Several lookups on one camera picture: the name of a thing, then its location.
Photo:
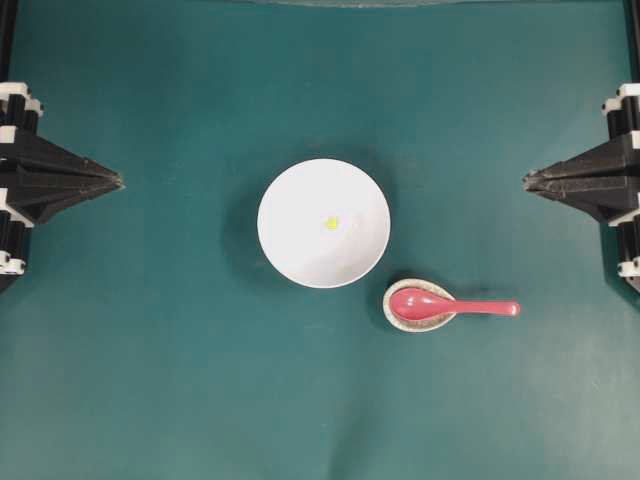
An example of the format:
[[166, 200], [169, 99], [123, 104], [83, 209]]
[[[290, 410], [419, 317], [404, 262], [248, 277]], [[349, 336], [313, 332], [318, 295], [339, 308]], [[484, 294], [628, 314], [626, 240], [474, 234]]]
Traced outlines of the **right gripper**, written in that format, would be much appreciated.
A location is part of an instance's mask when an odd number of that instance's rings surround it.
[[[623, 84], [602, 105], [611, 140], [523, 177], [524, 190], [609, 221], [616, 232], [617, 274], [639, 292], [639, 84]], [[622, 175], [628, 182], [541, 183]]]

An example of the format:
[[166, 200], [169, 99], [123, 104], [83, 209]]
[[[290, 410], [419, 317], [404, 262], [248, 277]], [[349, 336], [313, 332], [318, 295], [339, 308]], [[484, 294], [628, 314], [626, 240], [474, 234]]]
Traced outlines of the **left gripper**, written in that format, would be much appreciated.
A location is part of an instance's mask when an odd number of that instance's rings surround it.
[[124, 188], [118, 173], [33, 134], [43, 112], [26, 83], [1, 82], [1, 157], [27, 168], [81, 175], [1, 176], [2, 293], [26, 273], [34, 223]]

